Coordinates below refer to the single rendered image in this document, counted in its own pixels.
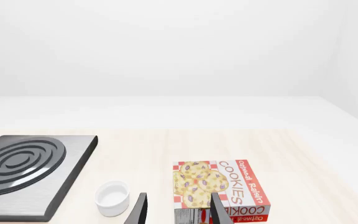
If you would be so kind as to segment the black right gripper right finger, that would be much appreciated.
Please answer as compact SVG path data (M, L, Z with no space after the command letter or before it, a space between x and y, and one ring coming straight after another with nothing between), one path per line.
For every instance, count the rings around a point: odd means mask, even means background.
M217 193L211 194L210 214L213 224L234 224L230 216L225 211L223 203Z

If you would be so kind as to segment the flat black stove plate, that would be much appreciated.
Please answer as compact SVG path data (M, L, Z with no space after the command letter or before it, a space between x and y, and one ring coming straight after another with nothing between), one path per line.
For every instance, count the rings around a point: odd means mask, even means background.
M0 136L0 222L49 222L97 136Z

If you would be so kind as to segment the oatmeal raisin cookies box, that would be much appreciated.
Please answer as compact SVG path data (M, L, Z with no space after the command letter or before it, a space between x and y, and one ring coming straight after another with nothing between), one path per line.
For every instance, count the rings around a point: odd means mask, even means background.
M213 224L213 193L234 223L268 220L271 204L247 160L174 162L174 224Z

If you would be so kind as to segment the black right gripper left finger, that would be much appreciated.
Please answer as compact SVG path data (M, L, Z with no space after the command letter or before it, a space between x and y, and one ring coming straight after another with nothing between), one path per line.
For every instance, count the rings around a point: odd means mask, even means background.
M146 224L147 219L147 194L142 192L125 220L124 224Z

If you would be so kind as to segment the small white ramekin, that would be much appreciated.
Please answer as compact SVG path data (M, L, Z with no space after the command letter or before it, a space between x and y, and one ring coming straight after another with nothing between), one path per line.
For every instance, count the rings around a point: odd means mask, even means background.
M95 193L94 202L102 216L115 217L129 206L130 190L125 182L112 180L102 184Z

